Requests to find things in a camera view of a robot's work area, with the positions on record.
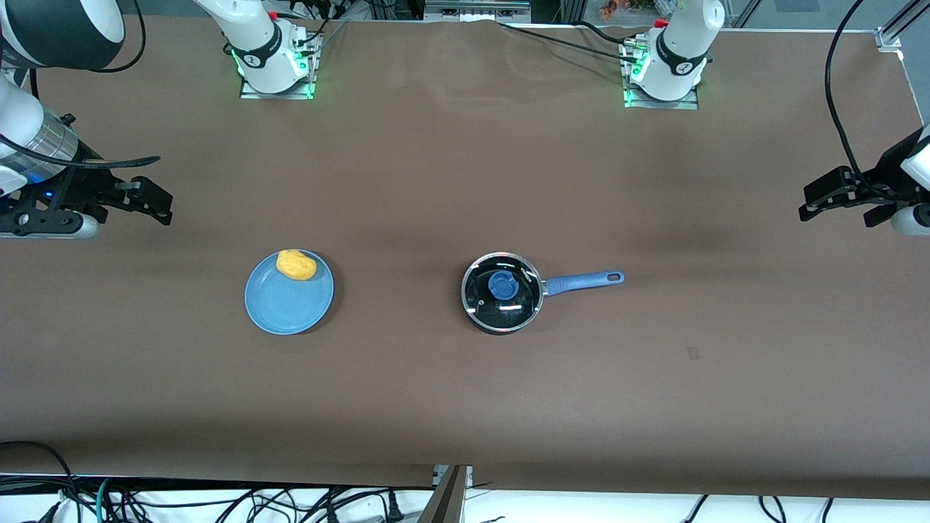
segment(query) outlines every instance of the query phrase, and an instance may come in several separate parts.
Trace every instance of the yellow food item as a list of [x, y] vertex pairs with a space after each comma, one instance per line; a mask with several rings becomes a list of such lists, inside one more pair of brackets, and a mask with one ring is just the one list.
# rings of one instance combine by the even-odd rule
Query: yellow food item
[[274, 266], [292, 280], [307, 281], [316, 274], [316, 260], [299, 250], [282, 250]]

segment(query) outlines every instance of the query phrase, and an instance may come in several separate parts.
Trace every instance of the gray floor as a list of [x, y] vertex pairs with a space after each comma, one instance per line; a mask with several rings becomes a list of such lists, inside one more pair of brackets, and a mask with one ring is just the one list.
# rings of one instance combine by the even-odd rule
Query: gray floor
[[[732, 0], [741, 10], [750, 0]], [[835, 29], [855, 0], [764, 0], [747, 27], [757, 29]], [[119, 0], [132, 12], [132, 0]], [[850, 29], [873, 30], [884, 25], [906, 0], [866, 0], [850, 20]], [[204, 16], [191, 0], [139, 0], [142, 12], [170, 16]], [[901, 37], [904, 63], [924, 121], [930, 120], [930, 14]]]

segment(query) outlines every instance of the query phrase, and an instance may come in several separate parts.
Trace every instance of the pan lid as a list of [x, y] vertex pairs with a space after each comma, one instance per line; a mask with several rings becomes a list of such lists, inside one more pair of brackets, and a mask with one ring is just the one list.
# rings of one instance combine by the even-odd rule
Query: pan lid
[[542, 304], [536, 267], [506, 252], [483, 256], [462, 279], [462, 304], [479, 327], [501, 333], [517, 330]]

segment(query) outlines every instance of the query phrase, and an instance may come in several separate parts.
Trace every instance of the brown table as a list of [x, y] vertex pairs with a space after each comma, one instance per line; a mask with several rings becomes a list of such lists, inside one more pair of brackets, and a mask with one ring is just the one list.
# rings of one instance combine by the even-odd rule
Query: brown table
[[[104, 156], [164, 157], [122, 174], [174, 223], [0, 243], [3, 439], [80, 473], [927, 497], [930, 243], [797, 218], [845, 162], [829, 34], [721, 34], [700, 110], [662, 112], [623, 107], [610, 59], [487, 22], [353, 23], [317, 100], [240, 101], [211, 20], [148, 24], [137, 67], [41, 88]], [[855, 34], [834, 67], [870, 167], [920, 125], [901, 63]], [[305, 335], [243, 306], [281, 248], [336, 273]], [[628, 281], [489, 336], [458, 286], [498, 249]]]

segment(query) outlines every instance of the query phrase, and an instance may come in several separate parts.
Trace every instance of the frying pan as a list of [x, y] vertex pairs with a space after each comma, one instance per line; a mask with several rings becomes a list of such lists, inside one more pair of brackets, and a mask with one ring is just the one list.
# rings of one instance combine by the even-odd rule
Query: frying pan
[[510, 334], [539, 313], [542, 301], [569, 290], [623, 283], [621, 271], [543, 280], [532, 263], [510, 252], [485, 254], [462, 277], [462, 306], [471, 321], [491, 334]]

